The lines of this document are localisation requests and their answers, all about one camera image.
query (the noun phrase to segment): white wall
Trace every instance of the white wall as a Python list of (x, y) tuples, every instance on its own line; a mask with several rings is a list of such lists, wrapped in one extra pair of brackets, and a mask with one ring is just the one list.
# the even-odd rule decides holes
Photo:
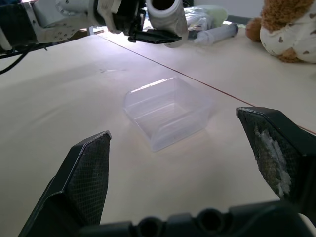
[(228, 10), (230, 15), (256, 17), (260, 15), (263, 0), (195, 0), (195, 5), (218, 5)]

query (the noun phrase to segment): table surface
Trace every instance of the table surface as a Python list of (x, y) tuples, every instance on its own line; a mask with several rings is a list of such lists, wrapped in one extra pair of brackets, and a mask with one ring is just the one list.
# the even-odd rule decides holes
[(235, 38), (212, 47), (187, 43), (177, 49), (130, 43), (124, 35), (101, 36), (242, 101), (281, 110), (298, 125), (316, 132), (316, 66), (279, 61), (260, 43), (251, 42), (243, 28)]
[[(210, 95), (217, 112), (207, 129), (152, 153), (123, 112), (124, 95), (172, 76)], [(276, 200), (238, 106), (246, 104), (99, 36), (30, 53), (0, 78), (0, 235), (17, 236), (70, 147), (104, 130), (113, 139), (102, 223)]]

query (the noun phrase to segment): clear plastic box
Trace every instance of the clear plastic box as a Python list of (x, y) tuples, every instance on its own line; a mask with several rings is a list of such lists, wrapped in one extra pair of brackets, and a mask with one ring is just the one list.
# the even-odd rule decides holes
[(170, 78), (129, 92), (124, 109), (156, 152), (205, 128), (212, 101), (183, 80)]

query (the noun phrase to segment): black cable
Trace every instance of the black cable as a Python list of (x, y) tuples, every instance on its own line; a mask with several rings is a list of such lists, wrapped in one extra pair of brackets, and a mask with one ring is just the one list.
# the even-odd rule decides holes
[(14, 68), (19, 62), (22, 61), (22, 59), (34, 48), (34, 45), (31, 45), (28, 47), (28, 49), (25, 50), (25, 52), (17, 59), (15, 60), (14, 63), (12, 63), (10, 66), (8, 66), (7, 68), (3, 69), (2, 71), (0, 71), (0, 75), (10, 71), (12, 68)]
[[(38, 49), (42, 49), (42, 48), (44, 48), (47, 51), (46, 47), (48, 47), (48, 46), (50, 46), (50, 44), (47, 44), (47, 43), (37, 44), (29, 52), (32, 52), (32, 51), (35, 51), (35, 50), (38, 50)], [(0, 59), (9, 58), (9, 57), (13, 57), (13, 56), (17, 56), (17, 55), (23, 54), (26, 51), (28, 51), (28, 49), (29, 49), (29, 47), (25, 47), (25, 48), (26, 49), (20, 50), (20, 51), (17, 51), (17, 52), (5, 54), (5, 55), (0, 55)]]

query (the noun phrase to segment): stuffed teddy bear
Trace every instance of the stuffed teddy bear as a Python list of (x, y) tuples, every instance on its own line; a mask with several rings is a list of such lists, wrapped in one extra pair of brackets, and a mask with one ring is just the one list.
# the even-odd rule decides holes
[(316, 0), (264, 0), (246, 35), (286, 63), (316, 63)]

